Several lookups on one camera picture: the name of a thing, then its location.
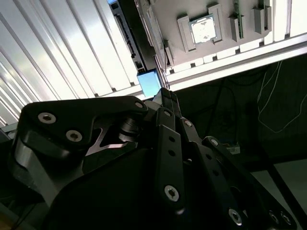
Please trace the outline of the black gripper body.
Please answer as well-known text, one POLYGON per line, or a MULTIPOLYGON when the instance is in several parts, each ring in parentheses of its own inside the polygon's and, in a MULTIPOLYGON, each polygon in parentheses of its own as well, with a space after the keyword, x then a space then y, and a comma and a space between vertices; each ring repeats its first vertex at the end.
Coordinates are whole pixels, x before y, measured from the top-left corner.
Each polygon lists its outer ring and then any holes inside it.
POLYGON ((201 226, 209 192, 175 143, 135 149, 67 184, 44 230, 209 230, 201 226))

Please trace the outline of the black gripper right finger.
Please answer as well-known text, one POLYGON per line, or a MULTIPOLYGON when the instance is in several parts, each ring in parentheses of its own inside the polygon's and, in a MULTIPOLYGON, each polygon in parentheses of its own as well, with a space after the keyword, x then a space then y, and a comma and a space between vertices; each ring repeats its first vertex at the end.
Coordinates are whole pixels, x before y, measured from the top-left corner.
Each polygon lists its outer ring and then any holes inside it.
POLYGON ((202 205, 201 226, 211 230, 295 230, 289 212, 214 137, 200 139, 194 125, 182 117, 178 99, 170 92, 195 176, 205 181, 209 198, 202 205))

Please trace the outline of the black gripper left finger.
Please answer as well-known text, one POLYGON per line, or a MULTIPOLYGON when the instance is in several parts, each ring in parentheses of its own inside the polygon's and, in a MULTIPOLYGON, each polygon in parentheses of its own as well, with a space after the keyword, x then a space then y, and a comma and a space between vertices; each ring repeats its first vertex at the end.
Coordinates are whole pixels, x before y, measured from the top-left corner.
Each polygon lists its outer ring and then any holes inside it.
POLYGON ((20 164, 43 199, 135 149, 175 143, 182 154, 170 91, 150 101, 134 96, 27 105, 20 117, 20 164))

